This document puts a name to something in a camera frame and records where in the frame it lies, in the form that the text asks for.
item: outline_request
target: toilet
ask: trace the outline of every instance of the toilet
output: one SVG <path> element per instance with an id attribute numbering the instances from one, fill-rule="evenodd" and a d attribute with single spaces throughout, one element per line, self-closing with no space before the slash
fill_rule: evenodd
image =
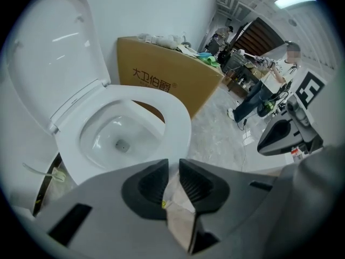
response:
<path id="1" fill-rule="evenodd" d="M 158 89 L 110 85 L 86 0 L 33 0 L 4 48 L 20 100 L 55 138 L 77 184 L 158 159 L 177 166 L 186 157 L 187 109 Z M 158 109 L 164 122 L 134 101 Z"/>

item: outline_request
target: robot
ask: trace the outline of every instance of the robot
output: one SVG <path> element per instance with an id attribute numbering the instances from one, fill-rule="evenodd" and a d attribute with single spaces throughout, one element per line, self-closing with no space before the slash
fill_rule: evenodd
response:
<path id="1" fill-rule="evenodd" d="M 161 206 L 166 159 L 96 176 L 24 226 L 56 258 L 276 258 L 293 252 L 322 227 L 345 185 L 345 113 L 336 106 L 344 100 L 343 78 L 325 84 L 311 70 L 304 75 L 257 150 L 270 156 L 299 147 L 308 157 L 278 177 L 180 160 L 180 182 L 196 210 L 189 253 L 170 233 Z"/>

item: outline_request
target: brown cardboard box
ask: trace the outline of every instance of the brown cardboard box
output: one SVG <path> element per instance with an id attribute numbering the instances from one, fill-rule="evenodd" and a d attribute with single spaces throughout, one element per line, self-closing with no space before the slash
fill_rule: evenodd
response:
<path id="1" fill-rule="evenodd" d="M 135 37 L 119 38 L 117 45 L 122 85 L 146 86 L 169 92 L 186 106 L 191 118 L 224 77 L 220 69 L 199 59 L 140 42 Z M 162 118 L 158 110 L 147 105 L 145 108 Z"/>

